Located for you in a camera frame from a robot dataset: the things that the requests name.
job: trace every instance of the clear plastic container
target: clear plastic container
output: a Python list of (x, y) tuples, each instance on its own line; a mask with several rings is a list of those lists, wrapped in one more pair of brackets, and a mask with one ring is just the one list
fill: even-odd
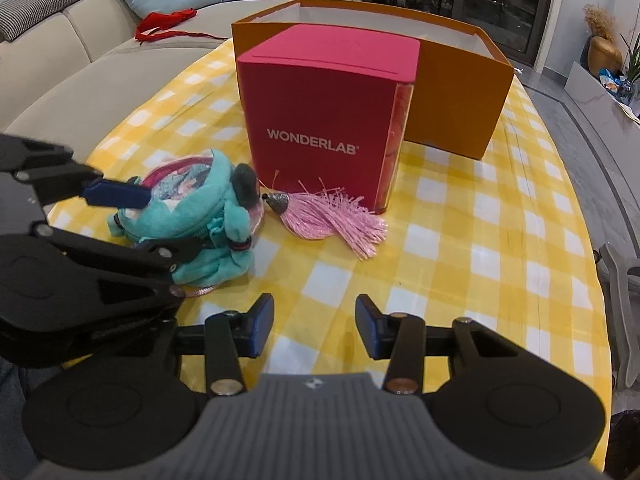
[(391, 111), (391, 121), (386, 136), (385, 159), (382, 163), (382, 171), (380, 172), (380, 180), (378, 181), (378, 192), (376, 193), (375, 214), (386, 211), (389, 196), (396, 181), (400, 148), (402, 147), (402, 140), (404, 139), (404, 128), (409, 115), (409, 106), (411, 105), (411, 96), (413, 93), (413, 84), (398, 83), (396, 85), (394, 106)]

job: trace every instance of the tassel cap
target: tassel cap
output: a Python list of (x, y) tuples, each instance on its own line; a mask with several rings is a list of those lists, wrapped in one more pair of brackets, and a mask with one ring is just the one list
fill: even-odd
[(286, 193), (265, 193), (262, 198), (276, 215), (282, 215), (289, 207), (289, 195)]

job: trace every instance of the red ribbon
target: red ribbon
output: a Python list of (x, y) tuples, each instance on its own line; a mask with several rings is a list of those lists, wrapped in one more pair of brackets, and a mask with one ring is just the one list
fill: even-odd
[(140, 22), (136, 29), (135, 38), (140, 43), (144, 41), (164, 40), (165, 38), (173, 38), (174, 36), (194, 36), (196, 38), (213, 38), (214, 40), (226, 40), (227, 38), (219, 38), (205, 32), (187, 32), (186, 30), (167, 30), (175, 27), (178, 23), (193, 18), (198, 13), (195, 9), (184, 9), (172, 12), (171, 14), (163, 14), (162, 12), (152, 12), (144, 20)]

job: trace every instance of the glass door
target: glass door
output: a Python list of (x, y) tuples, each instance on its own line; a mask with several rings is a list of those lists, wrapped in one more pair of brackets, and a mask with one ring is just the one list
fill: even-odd
[(452, 17), (482, 28), (513, 59), (535, 62), (550, 0), (454, 0)]

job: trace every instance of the red box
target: red box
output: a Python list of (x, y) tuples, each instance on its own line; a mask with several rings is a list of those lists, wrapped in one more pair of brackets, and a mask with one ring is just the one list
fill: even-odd
[(331, 25), (289, 27), (237, 59), (258, 176), (280, 191), (344, 188), (386, 209), (420, 42)]

